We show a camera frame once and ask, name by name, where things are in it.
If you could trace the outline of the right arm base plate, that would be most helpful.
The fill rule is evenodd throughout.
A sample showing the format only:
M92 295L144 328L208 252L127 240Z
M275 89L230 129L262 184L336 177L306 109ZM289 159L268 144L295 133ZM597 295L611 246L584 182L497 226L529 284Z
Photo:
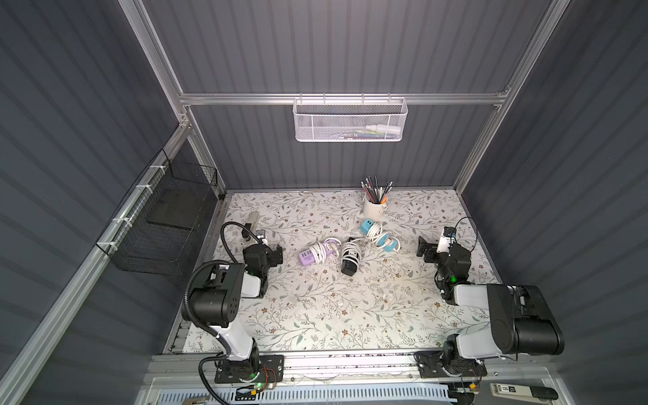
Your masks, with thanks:
M440 350L420 351L413 354L421 378L487 376L483 362L475 359L451 358Z

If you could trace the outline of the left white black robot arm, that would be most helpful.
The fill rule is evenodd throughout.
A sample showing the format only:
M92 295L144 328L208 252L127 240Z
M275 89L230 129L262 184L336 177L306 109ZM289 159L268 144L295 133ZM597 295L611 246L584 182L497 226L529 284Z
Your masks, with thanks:
M261 381L264 372L281 381L283 355L261 355L237 316L243 300L266 295L269 270L284 262L283 247L254 244L243 250L243 256L243 263L214 260L194 271L185 288L182 318L222 346L219 354L201 361L215 365L217 383Z

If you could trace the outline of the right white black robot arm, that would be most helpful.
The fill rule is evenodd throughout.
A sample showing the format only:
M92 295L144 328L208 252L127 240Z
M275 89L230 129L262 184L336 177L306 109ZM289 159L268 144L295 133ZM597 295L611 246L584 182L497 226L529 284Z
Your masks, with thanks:
M417 361L432 358L431 368L450 377L483 377L486 359L559 355L565 350L564 335L538 287L469 282L472 252L454 236L442 235L437 243L420 237L416 256L435 266L435 286L445 303L485 310L489 316L483 329L451 334L441 350L415 354Z

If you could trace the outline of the purple power strip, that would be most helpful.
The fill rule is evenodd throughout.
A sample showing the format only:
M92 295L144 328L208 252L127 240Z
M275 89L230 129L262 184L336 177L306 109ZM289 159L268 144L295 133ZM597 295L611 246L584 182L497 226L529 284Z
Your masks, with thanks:
M339 256L341 244L337 239L326 239L311 244L305 251L299 254L298 258L303 266L325 263L327 258Z

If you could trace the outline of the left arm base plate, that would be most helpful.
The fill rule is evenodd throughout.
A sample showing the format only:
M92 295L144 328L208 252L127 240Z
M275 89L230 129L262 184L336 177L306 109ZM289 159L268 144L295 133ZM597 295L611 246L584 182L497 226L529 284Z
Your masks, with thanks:
M278 383L283 381L285 357L260 355L241 361L221 360L216 363L216 384Z

